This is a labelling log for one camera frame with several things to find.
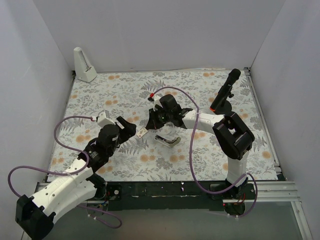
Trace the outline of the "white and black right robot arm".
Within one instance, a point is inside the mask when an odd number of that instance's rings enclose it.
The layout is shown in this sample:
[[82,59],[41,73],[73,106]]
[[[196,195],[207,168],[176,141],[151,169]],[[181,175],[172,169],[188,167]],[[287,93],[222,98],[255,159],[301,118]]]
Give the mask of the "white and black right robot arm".
[[171,94],[159,97],[152,93],[148,100],[153,103],[153,107],[149,109],[147,130],[158,130],[165,124],[172,123],[178,128],[192,129],[192,138],[196,130],[214,134],[223,153],[227,156],[228,172],[225,189],[210,191],[203,188],[196,179],[190,158],[189,165],[195,184],[202,191],[211,195],[227,192],[232,199],[243,195],[244,187],[248,182],[247,158],[255,137],[238,114],[231,111],[225,115],[216,115],[199,113],[192,108],[182,108]]

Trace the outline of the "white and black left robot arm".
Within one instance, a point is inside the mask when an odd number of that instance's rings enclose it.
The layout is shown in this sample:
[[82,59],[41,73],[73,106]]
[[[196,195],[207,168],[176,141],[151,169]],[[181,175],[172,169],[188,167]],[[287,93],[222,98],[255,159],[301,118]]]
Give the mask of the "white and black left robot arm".
[[81,202],[106,196],[106,184],[96,171],[104,166],[121,144],[136,134],[135,124],[119,116],[115,121],[105,112],[89,118],[100,127],[98,136],[63,172],[55,172],[47,186],[31,196],[20,196],[16,203],[15,221],[33,240],[44,239],[55,223]]

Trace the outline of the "beige stapler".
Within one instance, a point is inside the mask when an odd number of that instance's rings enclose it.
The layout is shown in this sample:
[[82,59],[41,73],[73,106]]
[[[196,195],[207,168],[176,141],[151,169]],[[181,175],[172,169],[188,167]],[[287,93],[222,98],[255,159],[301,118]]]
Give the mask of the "beige stapler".
[[176,138],[170,140],[170,139],[166,139],[166,138],[164,138],[164,137],[162,137],[160,135],[156,135],[154,137],[154,140],[157,141],[158,143],[166,146],[166,147],[173,148],[174,146],[176,146],[177,144],[180,143],[181,138],[180,137],[176,137]]

